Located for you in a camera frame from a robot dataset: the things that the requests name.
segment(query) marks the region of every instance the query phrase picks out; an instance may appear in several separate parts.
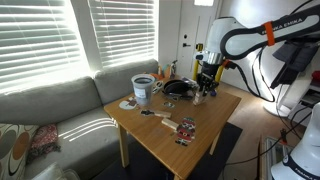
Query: gray couch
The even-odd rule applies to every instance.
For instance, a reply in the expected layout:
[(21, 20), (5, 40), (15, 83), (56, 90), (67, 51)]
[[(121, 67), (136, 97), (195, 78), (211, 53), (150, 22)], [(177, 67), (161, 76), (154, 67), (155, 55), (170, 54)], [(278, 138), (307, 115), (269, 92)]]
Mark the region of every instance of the gray couch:
[(30, 179), (53, 162), (90, 179), (119, 157), (116, 123), (103, 105), (133, 92), (131, 77), (156, 73), (157, 61), (130, 64), (70, 82), (0, 97), (0, 123), (57, 123), (61, 152), (51, 152), (26, 166)]

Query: doorknob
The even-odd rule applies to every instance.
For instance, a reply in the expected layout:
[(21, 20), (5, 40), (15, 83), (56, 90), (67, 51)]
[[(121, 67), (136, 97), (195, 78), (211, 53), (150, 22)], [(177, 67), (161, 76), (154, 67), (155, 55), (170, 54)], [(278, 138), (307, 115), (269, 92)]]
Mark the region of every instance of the doorknob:
[(182, 44), (182, 47), (188, 47), (188, 46), (191, 46), (190, 44), (187, 44), (187, 43), (183, 43)]

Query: carpet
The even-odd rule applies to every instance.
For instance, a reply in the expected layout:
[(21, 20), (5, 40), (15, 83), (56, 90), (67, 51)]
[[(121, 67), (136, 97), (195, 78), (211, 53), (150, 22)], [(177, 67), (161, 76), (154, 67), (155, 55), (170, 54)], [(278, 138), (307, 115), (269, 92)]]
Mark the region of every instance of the carpet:
[[(201, 158), (188, 180), (216, 180), (227, 162), (242, 129), (227, 123), (222, 129), (216, 149), (211, 156), (210, 148)], [(167, 170), (138, 142), (129, 145), (130, 165), (123, 168), (120, 157), (93, 180), (173, 180)]]

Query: cup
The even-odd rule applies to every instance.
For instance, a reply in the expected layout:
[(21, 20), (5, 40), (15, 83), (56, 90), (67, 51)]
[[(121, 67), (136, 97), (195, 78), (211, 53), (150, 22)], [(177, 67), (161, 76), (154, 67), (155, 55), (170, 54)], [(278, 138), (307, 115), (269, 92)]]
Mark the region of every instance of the cup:
[(131, 78), (137, 104), (149, 105), (151, 102), (152, 85), (155, 78), (150, 74), (138, 74)]

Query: bucket label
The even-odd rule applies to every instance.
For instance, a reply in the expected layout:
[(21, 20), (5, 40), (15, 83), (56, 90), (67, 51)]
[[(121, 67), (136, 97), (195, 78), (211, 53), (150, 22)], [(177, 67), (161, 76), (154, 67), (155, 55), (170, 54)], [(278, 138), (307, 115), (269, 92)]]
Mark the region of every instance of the bucket label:
[(145, 89), (138, 89), (138, 88), (134, 88), (134, 94), (138, 97), (138, 98), (146, 98), (146, 90)]

